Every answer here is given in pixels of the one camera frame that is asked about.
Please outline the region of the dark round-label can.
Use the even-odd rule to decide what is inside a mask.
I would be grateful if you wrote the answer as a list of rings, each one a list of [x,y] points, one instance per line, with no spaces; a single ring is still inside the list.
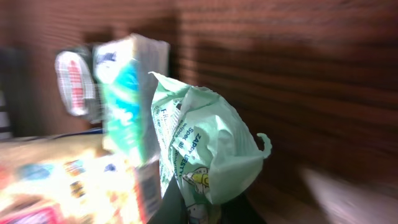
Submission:
[[[91,124],[102,121],[92,49],[87,45],[63,49],[55,57],[58,89],[66,111]]]

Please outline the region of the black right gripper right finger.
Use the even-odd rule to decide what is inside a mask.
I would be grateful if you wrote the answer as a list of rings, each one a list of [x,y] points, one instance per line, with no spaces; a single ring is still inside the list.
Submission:
[[[267,224],[245,194],[221,205],[221,224]]]

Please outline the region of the orange wet wipes pack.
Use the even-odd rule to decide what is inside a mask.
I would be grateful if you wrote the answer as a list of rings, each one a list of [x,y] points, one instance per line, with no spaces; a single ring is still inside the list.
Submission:
[[[128,160],[101,134],[1,141],[1,223],[142,223]]]

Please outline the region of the mint green snack packet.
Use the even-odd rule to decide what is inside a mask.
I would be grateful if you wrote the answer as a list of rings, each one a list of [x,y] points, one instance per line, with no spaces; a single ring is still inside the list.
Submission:
[[[216,223],[220,205],[241,195],[271,154],[260,150],[246,123],[220,94],[159,73],[152,118],[160,146],[163,192],[176,181],[189,223]]]

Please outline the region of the orange small snack pack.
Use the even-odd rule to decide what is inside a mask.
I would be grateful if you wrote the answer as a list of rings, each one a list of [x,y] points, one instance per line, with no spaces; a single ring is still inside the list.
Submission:
[[[135,167],[133,171],[140,219],[143,223],[149,223],[162,203],[159,160]]]

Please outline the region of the teal small tissue pack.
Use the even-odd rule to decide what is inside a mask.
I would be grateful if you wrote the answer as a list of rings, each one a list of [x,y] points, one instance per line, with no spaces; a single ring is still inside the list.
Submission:
[[[151,106],[158,80],[169,72],[170,45],[131,34],[93,49],[103,109],[103,146],[134,167],[156,160],[159,143]]]

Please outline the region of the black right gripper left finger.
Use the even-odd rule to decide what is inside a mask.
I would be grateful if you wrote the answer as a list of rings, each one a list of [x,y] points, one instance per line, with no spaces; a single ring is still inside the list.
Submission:
[[[175,177],[169,182],[160,208],[148,224],[188,224],[187,209]]]

